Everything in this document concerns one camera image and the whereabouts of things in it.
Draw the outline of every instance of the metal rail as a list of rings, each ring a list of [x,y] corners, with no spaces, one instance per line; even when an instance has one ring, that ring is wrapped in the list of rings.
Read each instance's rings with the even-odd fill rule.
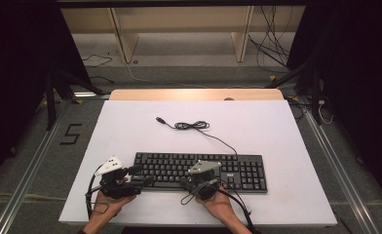
[[[322,128],[322,126],[317,125],[316,121],[313,120],[313,116],[310,112],[306,113],[306,117],[307,121],[310,124],[310,127],[312,128],[316,136],[316,139],[319,141],[319,144],[325,153],[325,157],[328,163],[330,164],[331,169],[334,175],[336,176],[337,181],[339,182],[346,199],[349,202],[349,205],[352,208],[353,213],[356,216],[356,219],[359,222],[359,225],[362,228],[363,233],[380,233],[379,229],[376,226],[376,223],[370,215],[369,210],[364,204],[361,195],[359,194],[357,188],[355,187],[354,183],[352,182],[345,168],[340,162],[339,157],[337,156],[336,152],[331,146],[331,143],[328,140],[324,129]]]
[[[15,192],[10,198],[9,203],[6,205],[3,212],[0,214],[0,234],[2,233],[5,234],[9,231],[9,228],[12,225],[16,214],[19,211],[19,208],[24,199],[24,196],[29,190],[30,185],[32,184],[32,181],[35,178],[40,168],[40,165],[43,162],[43,159],[45,158],[46,152],[48,151],[52,143],[52,139],[57,132],[57,128],[60,123],[60,120],[64,112],[70,105],[70,101],[63,102],[63,105],[64,106],[59,110],[57,114],[58,115],[57,121],[53,124],[52,128],[49,131],[46,131],[45,136],[43,137],[41,143],[39,144],[39,147],[36,150],[36,153],[34,154],[29,166],[27,167],[26,172],[21,178],[18,187],[16,188]]]

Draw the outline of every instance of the forearm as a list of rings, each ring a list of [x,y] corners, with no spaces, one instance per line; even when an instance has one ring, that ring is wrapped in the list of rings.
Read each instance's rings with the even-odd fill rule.
[[[234,215],[227,217],[221,222],[234,234],[251,234],[246,226]]]
[[[98,233],[107,223],[107,220],[95,218],[94,216],[88,222],[84,228],[84,232],[87,234]]]

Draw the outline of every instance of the wrist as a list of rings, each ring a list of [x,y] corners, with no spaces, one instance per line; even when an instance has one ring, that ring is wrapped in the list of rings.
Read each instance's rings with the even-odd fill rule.
[[[98,233],[105,225],[107,221],[96,218],[94,215],[89,220],[88,224],[84,228],[84,232],[87,234]]]

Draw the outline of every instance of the human hand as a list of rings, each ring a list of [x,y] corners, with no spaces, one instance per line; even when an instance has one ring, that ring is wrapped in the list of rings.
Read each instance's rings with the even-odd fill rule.
[[[216,192],[207,200],[196,199],[197,203],[202,204],[210,215],[219,219],[232,233],[249,234],[251,233],[243,223],[238,219],[231,206],[230,198],[225,194]]]
[[[97,192],[95,206],[91,214],[88,224],[84,228],[87,234],[97,233],[108,223],[112,217],[117,215],[122,207],[127,205],[130,201],[135,199],[136,195],[131,197],[124,197],[120,199],[113,199],[106,197],[100,190]]]
[[[223,187],[219,187],[220,190],[227,192]],[[231,206],[230,199],[220,193],[216,192],[211,198],[207,200],[196,199],[197,203],[202,204],[209,213],[219,219],[222,223],[230,217],[236,216]]]

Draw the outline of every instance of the robotic arm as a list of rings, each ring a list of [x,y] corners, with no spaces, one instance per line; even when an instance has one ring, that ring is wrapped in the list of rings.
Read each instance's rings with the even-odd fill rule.
[[[143,186],[151,184],[154,181],[154,176],[148,176],[143,181],[124,182],[126,175],[133,175],[140,172],[141,166],[133,166],[124,168],[121,161],[112,156],[102,166],[100,166],[91,179],[88,192],[85,194],[88,216],[91,217],[92,194],[100,190],[105,196],[113,199],[130,197],[141,193]],[[96,176],[101,176],[99,186],[92,188]]]

